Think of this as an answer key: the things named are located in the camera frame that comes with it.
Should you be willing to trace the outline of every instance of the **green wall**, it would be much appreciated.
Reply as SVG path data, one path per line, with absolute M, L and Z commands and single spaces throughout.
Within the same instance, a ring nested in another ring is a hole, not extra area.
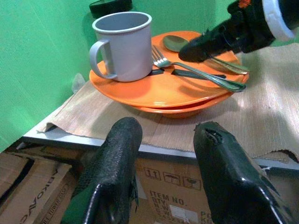
M 73 77 L 86 79 L 96 41 L 92 0 L 0 2 L 0 151 L 71 95 Z M 152 34 L 205 31 L 229 17 L 231 0 L 133 0 L 153 17 Z

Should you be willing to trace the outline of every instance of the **gray mug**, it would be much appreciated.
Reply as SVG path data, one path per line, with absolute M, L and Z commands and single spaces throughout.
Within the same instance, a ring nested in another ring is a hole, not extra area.
M 90 48 L 92 70 L 102 78 L 131 82 L 146 77 L 152 70 L 151 16 L 122 12 L 103 16 L 93 22 L 98 41 Z M 107 75 L 97 66 L 101 50 Z

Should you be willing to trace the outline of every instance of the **orange plate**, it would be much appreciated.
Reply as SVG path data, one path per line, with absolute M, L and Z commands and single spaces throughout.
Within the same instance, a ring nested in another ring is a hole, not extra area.
M 199 113 L 202 109 L 206 109 L 208 107 L 214 106 L 227 98 L 229 98 L 233 93 L 229 92 L 224 95 L 221 95 L 219 97 L 215 97 L 210 100 L 201 101 L 195 104 L 191 105 L 185 105 L 185 106 L 178 106 L 178 107 L 169 107 L 169 108 L 149 108 L 149 107 L 138 107 L 133 106 L 133 108 L 145 111 L 145 112 L 151 112 L 151 113 L 161 113 L 166 117 L 170 118 L 185 118 L 192 115 L 195 115 Z
M 192 31 L 176 31 L 154 36 L 152 44 L 158 46 L 169 60 L 185 63 L 210 74 L 225 74 L 229 80 L 242 83 L 248 80 L 249 75 L 235 75 L 229 71 L 219 72 L 212 67 L 208 67 L 207 63 L 190 63 L 180 60 L 178 53 L 169 51 L 163 46 L 162 39 L 166 35 L 177 35 L 191 40 L 200 36 L 200 34 Z M 226 52 L 218 58 L 224 61 L 239 63 L 233 52 Z M 104 62 L 100 62 L 98 66 L 102 73 L 105 74 Z M 210 81 L 171 75 L 174 68 L 183 69 L 179 66 L 171 66 L 165 69 L 164 74 L 147 76 L 130 83 L 100 78 L 92 70 L 90 71 L 89 78 L 93 86 L 105 96 L 115 101 L 138 107 L 164 108 L 184 106 L 228 93 L 227 90 Z

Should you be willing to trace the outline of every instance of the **beige placemat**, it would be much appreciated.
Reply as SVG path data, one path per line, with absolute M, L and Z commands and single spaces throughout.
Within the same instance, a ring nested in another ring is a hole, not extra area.
M 104 139 L 120 118 L 135 117 L 143 129 L 143 143 L 193 151 L 195 124 L 216 121 L 230 131 L 252 157 L 288 161 L 299 159 L 299 44 L 264 48 L 244 54 L 250 68 L 247 89 L 200 114 L 169 119 L 114 102 L 90 82 L 67 100 L 40 128 L 56 125 L 68 133 Z

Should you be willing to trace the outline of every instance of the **spoon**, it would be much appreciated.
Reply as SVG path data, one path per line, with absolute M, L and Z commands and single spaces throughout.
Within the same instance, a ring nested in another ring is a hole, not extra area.
M 187 43 L 189 43 L 187 40 L 185 40 L 182 37 L 174 36 L 174 35 L 167 35 L 163 38 L 163 44 L 164 46 L 171 51 L 179 52 L 183 46 L 185 46 Z M 213 62 L 225 67 L 226 69 L 239 74 L 239 75 L 246 75 L 249 73 L 249 69 L 230 62 L 225 62 L 223 60 L 220 60 L 218 58 L 212 57 L 210 58 Z

